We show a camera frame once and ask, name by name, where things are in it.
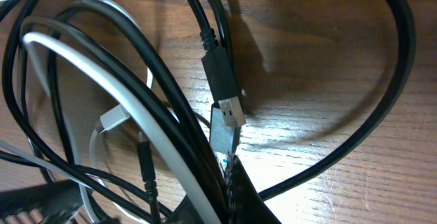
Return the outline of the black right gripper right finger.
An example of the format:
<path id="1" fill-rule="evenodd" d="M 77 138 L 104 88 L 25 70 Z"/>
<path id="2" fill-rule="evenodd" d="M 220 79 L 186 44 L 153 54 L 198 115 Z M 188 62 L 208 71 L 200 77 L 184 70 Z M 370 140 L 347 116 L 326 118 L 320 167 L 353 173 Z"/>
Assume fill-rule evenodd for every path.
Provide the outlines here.
<path id="1" fill-rule="evenodd" d="M 280 224 L 281 222 L 265 205 L 252 184 L 240 159 L 227 155 L 225 169 L 229 222 L 232 224 Z"/>

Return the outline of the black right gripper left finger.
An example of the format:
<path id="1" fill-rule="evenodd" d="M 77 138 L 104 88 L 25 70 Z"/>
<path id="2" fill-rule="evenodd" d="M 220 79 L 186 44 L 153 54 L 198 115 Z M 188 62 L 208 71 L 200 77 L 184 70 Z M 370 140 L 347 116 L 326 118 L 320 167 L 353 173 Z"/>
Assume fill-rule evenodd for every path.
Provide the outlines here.
<path id="1" fill-rule="evenodd" d="M 209 214 L 206 219 L 198 213 L 195 205 L 192 203 L 188 195 L 186 195 L 177 208 L 173 211 L 170 217 L 167 219 L 167 223 L 170 224 L 204 224 L 204 223 L 228 223 L 229 222 L 229 202 L 228 198 L 225 198 L 224 206 L 217 214 L 217 219 L 212 218 Z"/>

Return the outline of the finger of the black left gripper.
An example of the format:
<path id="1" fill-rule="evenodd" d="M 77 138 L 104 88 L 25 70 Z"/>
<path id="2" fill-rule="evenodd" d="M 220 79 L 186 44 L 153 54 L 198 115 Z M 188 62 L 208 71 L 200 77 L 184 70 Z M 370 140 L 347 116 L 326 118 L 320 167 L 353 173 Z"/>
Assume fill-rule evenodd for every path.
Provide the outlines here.
<path id="1" fill-rule="evenodd" d="M 1 192 L 2 223 L 68 223 L 83 207 L 72 180 Z"/>

